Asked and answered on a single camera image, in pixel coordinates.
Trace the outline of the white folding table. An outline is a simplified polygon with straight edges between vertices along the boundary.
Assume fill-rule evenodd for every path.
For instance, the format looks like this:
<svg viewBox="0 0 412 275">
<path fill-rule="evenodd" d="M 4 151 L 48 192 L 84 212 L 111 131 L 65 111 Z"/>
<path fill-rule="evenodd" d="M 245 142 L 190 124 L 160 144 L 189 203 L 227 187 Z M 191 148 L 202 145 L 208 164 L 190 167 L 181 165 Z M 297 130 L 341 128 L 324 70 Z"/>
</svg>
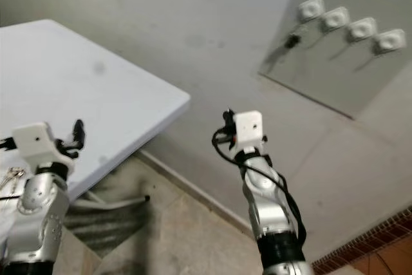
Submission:
<svg viewBox="0 0 412 275">
<path fill-rule="evenodd" d="M 69 140 L 77 119 L 84 122 L 84 148 L 67 181 L 70 205 L 189 105 L 188 93 L 56 21 L 4 26 L 0 41 L 1 140 L 36 122 Z M 11 167 L 26 174 L 15 193 L 0 190 L 3 257 L 17 198 L 33 175 L 17 151 L 1 149 L 2 179 Z"/>
</svg>

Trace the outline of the silver key bunch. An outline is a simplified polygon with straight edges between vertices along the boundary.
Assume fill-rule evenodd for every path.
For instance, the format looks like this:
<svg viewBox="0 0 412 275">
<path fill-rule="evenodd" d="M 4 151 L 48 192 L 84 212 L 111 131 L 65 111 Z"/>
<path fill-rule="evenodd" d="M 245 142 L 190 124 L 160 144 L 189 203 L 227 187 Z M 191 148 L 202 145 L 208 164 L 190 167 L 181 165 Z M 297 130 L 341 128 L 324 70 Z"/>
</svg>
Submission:
<svg viewBox="0 0 412 275">
<path fill-rule="evenodd" d="M 1 193 L 6 193 L 6 194 L 13 194 L 15 193 L 15 190 L 17 190 L 17 184 L 23 178 L 23 176 L 26 174 L 26 170 L 21 167 L 11 167 L 8 169 L 6 174 L 3 176 L 2 182 L 1 182 Z"/>
</svg>

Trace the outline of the grey table leg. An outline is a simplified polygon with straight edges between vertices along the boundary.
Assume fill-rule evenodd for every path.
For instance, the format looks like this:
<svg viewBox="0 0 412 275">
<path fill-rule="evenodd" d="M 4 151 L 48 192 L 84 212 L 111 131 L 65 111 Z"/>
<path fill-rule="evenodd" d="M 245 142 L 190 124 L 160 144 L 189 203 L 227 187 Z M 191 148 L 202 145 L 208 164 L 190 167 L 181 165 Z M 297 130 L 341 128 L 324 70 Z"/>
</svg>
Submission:
<svg viewBox="0 0 412 275">
<path fill-rule="evenodd" d="M 149 195 L 146 195 L 144 196 L 144 198 L 127 199 L 119 202 L 107 202 L 100 196 L 97 196 L 92 192 L 87 192 L 84 196 L 81 196 L 76 201 L 74 201 L 72 206 L 83 209 L 110 211 L 129 207 L 130 205 L 146 204 L 146 202 L 149 202 L 150 200 L 151 197 Z"/>
</svg>

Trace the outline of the black hanging key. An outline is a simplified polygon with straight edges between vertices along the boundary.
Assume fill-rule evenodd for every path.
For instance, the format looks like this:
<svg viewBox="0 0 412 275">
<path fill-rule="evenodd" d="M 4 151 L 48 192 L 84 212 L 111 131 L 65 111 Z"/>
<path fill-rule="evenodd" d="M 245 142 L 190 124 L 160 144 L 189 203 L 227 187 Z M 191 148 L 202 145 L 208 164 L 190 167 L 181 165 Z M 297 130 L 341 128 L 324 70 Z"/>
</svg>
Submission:
<svg viewBox="0 0 412 275">
<path fill-rule="evenodd" d="M 301 36 L 297 32 L 292 32 L 286 36 L 285 41 L 283 42 L 282 48 L 285 50 L 291 50 L 295 48 L 298 44 L 301 43 Z"/>
</svg>

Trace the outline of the grey wall board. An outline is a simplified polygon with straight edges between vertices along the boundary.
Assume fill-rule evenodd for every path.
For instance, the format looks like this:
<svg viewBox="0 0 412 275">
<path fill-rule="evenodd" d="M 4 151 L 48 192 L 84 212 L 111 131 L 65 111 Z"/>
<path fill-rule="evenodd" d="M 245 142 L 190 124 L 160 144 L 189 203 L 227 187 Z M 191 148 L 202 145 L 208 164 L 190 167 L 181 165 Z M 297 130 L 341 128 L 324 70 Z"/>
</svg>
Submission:
<svg viewBox="0 0 412 275">
<path fill-rule="evenodd" d="M 353 118 L 394 80 L 412 68 L 412 0 L 323 0 L 326 11 L 345 7 L 350 22 L 377 20 L 377 34 L 406 32 L 406 48 L 374 56 L 373 37 L 356 43 L 346 40 L 347 26 L 324 32 L 321 17 L 301 24 L 296 7 L 306 0 L 289 0 L 267 56 L 258 68 L 266 77 L 303 97 Z M 286 36 L 297 32 L 301 43 L 285 50 Z"/>
</svg>

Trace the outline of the white wall hook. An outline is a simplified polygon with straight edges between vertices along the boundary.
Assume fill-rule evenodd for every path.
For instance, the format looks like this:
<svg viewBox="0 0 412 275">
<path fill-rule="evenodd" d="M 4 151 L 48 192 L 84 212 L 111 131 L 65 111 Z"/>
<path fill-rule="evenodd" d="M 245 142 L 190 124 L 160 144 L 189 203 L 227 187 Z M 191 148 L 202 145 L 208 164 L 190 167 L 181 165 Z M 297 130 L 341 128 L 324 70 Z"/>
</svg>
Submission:
<svg viewBox="0 0 412 275">
<path fill-rule="evenodd" d="M 347 26 L 346 40 L 348 43 L 356 43 L 371 39 L 377 34 L 377 20 L 373 17 L 365 17 Z"/>
<path fill-rule="evenodd" d="M 296 7 L 296 19 L 301 24 L 319 18 L 324 13 L 326 13 L 326 5 L 323 0 L 306 0 Z"/>
<path fill-rule="evenodd" d="M 324 32 L 332 32 L 338 30 L 350 23 L 350 14 L 345 7 L 337 7 L 324 13 L 321 16 L 321 30 Z"/>
<path fill-rule="evenodd" d="M 395 52 L 406 48 L 406 32 L 404 30 L 388 30 L 378 33 L 373 38 L 374 56 L 382 56 L 389 52 Z"/>
</svg>

